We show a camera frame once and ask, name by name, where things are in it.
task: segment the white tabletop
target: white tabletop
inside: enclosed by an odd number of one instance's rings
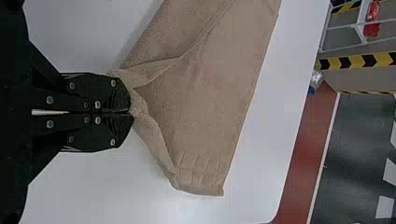
[[[30,38],[61,71],[118,64],[161,0],[26,1]],[[30,185],[21,223],[265,223],[277,212],[328,0],[283,0],[225,184],[210,198],[173,189],[131,131],[122,148],[58,155]]]

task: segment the bolt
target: bolt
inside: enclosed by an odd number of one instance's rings
[[[74,141],[75,141],[74,136],[69,136],[68,141],[69,141],[69,143],[74,143]]]
[[[111,139],[110,140],[110,145],[114,147],[116,145],[116,139],[114,139],[114,138]]]
[[[70,90],[73,90],[73,89],[75,89],[76,88],[76,84],[74,83],[74,82],[70,82],[69,83],[69,89]]]
[[[100,119],[100,117],[96,117],[95,118],[95,124],[100,124],[102,122],[102,120]]]
[[[55,123],[53,122],[53,120],[48,120],[47,121],[47,128],[48,129],[52,129],[53,128],[53,126],[55,126]]]
[[[100,102],[99,101],[95,101],[95,109],[100,109]]]
[[[53,104],[53,97],[52,96],[47,96],[47,104],[52,105]]]
[[[84,123],[86,123],[86,124],[87,124],[87,123],[90,123],[90,117],[85,117],[85,118],[84,118]]]

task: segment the white shelf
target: white shelf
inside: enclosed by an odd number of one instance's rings
[[[354,47],[358,47],[358,46],[364,46],[364,45],[368,45],[368,44],[374,44],[374,43],[379,43],[379,42],[383,42],[383,41],[396,39],[396,36],[392,36],[392,37],[387,37],[387,38],[382,38],[382,39],[377,39],[377,40],[371,40],[370,42],[367,41],[367,37],[364,36],[364,26],[365,25],[374,24],[374,23],[384,23],[384,22],[396,21],[396,18],[391,18],[391,19],[386,19],[386,20],[381,20],[381,21],[366,21],[367,14],[369,12],[369,7],[370,7],[372,2],[373,2],[373,0],[361,0],[361,6],[360,6],[359,15],[358,15],[357,20],[354,23],[351,23],[351,24],[341,25],[341,26],[334,26],[334,27],[329,27],[329,21],[330,21],[331,16],[332,16],[332,10],[334,9],[332,4],[330,4],[329,5],[328,15],[327,15],[326,22],[325,22],[325,27],[324,27],[323,32],[322,32],[322,38],[320,39],[320,45],[319,45],[319,50],[318,51],[320,53],[322,53],[322,52],[330,52],[330,51],[336,51],[336,50],[340,50],[340,49],[349,49],[349,48],[354,48]],[[358,35],[358,37],[359,37],[361,42],[359,44],[346,46],[346,47],[341,47],[341,48],[324,49],[323,45],[325,43],[326,35],[327,35],[328,31],[344,29],[344,28],[352,28],[352,29],[354,29],[356,31],[356,33],[357,33],[357,35]]]

